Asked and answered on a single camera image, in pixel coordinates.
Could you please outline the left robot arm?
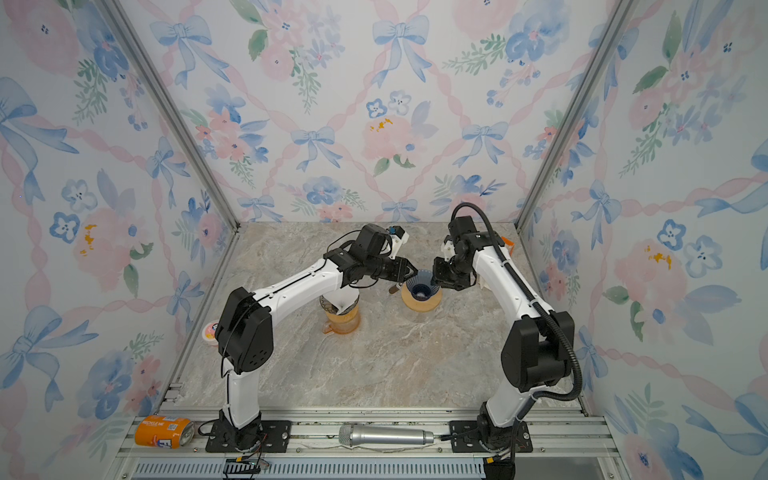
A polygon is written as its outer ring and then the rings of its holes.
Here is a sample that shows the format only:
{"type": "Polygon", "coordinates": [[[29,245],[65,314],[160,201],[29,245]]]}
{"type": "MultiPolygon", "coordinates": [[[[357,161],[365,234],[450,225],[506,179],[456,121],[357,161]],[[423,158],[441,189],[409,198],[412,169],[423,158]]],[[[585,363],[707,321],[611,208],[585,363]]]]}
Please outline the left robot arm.
{"type": "Polygon", "coordinates": [[[216,330],[221,376],[226,380],[222,414],[229,425],[243,430],[260,419],[258,370],[272,356],[273,328],[280,321],[321,296],[354,290],[366,277],[402,284],[417,273],[404,257],[373,255],[360,260],[337,248],[275,285],[253,292],[233,290],[216,330]]]}

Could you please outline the blue glass dripper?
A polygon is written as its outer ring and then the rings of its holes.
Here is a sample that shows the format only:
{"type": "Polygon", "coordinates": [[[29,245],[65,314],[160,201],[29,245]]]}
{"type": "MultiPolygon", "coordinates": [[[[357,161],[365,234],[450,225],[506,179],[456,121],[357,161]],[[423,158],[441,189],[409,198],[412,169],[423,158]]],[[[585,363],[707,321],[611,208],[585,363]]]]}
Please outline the blue glass dripper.
{"type": "Polygon", "coordinates": [[[420,269],[416,276],[409,278],[405,286],[411,297],[417,302],[430,300],[440,290],[440,286],[434,280],[433,272],[425,269],[420,269]]]}

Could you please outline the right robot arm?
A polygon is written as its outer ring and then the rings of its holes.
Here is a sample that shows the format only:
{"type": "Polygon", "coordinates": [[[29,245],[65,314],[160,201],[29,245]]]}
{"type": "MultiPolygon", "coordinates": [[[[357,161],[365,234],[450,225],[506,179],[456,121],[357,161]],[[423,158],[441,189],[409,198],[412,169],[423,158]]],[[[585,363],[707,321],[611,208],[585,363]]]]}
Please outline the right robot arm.
{"type": "Polygon", "coordinates": [[[500,353],[504,379],[477,417],[478,436],[486,448],[512,444],[539,400],[568,402],[580,395],[583,380],[573,348],[573,319],[534,292],[490,226],[479,231],[472,217],[453,216],[443,253],[433,262],[433,278],[439,287],[455,291],[482,281],[510,322],[500,353]]]}

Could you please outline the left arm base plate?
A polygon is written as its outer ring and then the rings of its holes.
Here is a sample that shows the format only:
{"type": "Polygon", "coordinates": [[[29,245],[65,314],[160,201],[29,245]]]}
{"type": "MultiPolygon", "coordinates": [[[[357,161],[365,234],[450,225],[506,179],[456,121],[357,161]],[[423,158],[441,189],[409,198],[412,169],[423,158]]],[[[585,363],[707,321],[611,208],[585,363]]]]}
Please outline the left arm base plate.
{"type": "Polygon", "coordinates": [[[255,419],[237,429],[226,419],[213,422],[205,451],[207,453],[286,453],[291,438],[289,420],[255,419]]]}

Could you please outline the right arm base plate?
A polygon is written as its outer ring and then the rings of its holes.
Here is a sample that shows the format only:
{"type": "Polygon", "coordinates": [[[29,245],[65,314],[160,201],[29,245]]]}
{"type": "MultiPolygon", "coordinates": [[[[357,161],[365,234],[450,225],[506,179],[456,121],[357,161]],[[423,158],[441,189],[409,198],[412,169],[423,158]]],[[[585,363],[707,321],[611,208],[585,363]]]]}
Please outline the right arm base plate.
{"type": "Polygon", "coordinates": [[[509,427],[496,427],[481,420],[453,420],[448,423],[448,441],[454,453],[532,453],[533,444],[528,425],[518,422],[509,427]]]}

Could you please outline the white paper coffee filter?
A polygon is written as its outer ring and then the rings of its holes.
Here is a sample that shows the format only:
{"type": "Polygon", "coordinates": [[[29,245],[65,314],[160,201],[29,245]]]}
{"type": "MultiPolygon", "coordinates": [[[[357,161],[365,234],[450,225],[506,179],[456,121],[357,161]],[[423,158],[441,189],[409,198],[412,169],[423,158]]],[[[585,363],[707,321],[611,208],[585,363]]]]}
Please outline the white paper coffee filter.
{"type": "Polygon", "coordinates": [[[357,305],[358,301],[359,293],[354,289],[330,292],[319,297],[322,309],[326,313],[336,316],[347,314],[357,305]]]}

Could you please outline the coffee filter pack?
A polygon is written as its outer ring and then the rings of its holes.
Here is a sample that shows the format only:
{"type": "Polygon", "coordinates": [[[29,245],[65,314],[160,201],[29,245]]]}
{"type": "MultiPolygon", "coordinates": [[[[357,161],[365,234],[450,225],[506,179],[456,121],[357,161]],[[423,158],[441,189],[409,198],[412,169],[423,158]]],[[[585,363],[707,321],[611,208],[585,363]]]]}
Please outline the coffee filter pack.
{"type": "Polygon", "coordinates": [[[502,240],[504,242],[506,250],[509,252],[510,255],[512,255],[514,252],[515,243],[506,237],[503,237],[502,240]]]}

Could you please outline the orange glass carafe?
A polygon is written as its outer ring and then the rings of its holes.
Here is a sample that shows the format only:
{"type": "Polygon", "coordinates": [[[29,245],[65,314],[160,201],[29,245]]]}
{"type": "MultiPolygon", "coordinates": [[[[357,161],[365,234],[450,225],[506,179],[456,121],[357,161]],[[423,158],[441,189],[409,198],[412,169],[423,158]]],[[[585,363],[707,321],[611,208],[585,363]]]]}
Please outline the orange glass carafe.
{"type": "Polygon", "coordinates": [[[324,334],[335,333],[339,335],[346,335],[355,331],[361,321],[359,307],[354,306],[348,312],[337,315],[330,312],[326,312],[327,322],[323,328],[324,334]]]}

